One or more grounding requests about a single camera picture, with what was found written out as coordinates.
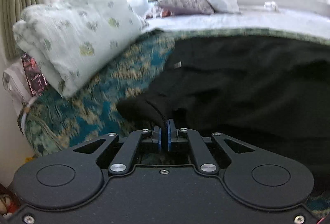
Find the wall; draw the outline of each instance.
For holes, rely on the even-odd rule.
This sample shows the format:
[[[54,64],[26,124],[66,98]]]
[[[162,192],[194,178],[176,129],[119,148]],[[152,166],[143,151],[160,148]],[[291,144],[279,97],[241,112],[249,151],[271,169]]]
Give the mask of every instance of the wall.
[[[3,54],[2,36],[0,36],[0,54],[0,74],[2,77],[2,73],[8,65]],[[0,183],[8,186],[17,168],[24,163],[26,157],[31,156],[33,156],[33,151],[19,130],[13,102],[0,85]]]

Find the blue patterned bedspread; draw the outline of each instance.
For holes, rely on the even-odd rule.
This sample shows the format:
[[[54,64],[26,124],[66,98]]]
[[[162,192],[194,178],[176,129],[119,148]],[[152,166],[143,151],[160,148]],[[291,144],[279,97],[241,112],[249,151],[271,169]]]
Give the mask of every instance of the blue patterned bedspread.
[[[52,88],[45,91],[27,114],[25,133],[29,143],[42,156],[106,133],[127,136],[133,130],[150,128],[149,122],[129,122],[121,117],[116,109],[118,100],[134,96],[148,87],[162,71],[176,40],[237,35],[276,36],[330,45],[329,40],[270,29],[146,33],[95,75],[74,97],[61,98]],[[329,204],[329,200],[322,197],[310,200],[309,206],[322,215],[327,212],[324,210],[330,207]]]

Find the screw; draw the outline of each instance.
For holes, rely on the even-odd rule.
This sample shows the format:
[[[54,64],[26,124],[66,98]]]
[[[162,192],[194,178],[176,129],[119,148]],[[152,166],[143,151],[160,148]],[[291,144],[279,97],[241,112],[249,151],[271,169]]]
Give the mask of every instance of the screw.
[[[294,219],[295,224],[303,224],[305,222],[305,217],[304,216],[297,216]]]
[[[32,216],[29,216],[29,215],[25,216],[23,218],[23,220],[26,224],[33,224],[34,223],[34,218]]]
[[[123,172],[126,170],[126,165],[124,164],[113,164],[110,166],[110,170],[114,172]]]
[[[201,170],[204,172],[214,172],[217,167],[213,164],[203,164],[201,165]]]
[[[165,170],[165,169],[160,170],[159,172],[160,172],[162,175],[168,175],[168,174],[170,173],[169,170]]]

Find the triangular cutout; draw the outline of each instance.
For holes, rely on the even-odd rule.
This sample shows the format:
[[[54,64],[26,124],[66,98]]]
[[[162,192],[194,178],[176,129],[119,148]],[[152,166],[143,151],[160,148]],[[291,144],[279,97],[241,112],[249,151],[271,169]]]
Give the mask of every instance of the triangular cutout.
[[[80,148],[73,150],[74,152],[85,153],[85,154],[92,154],[94,153],[103,143],[105,139],[99,139],[97,141],[91,142],[87,145],[84,145]]]
[[[226,142],[226,144],[235,152],[235,153],[247,153],[247,152],[253,152],[254,150],[251,148],[248,148],[242,144],[239,144],[233,140],[230,139],[224,139],[223,141]]]

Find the black cloth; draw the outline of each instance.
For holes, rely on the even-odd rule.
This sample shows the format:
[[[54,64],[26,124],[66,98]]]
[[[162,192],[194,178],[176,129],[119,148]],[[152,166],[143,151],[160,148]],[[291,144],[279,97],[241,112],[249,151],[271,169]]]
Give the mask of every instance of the black cloth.
[[[223,132],[289,157],[312,145],[315,159],[303,163],[323,147],[330,164],[330,47],[261,36],[180,40],[148,90],[117,109],[129,120],[166,129],[173,118],[177,128]]]

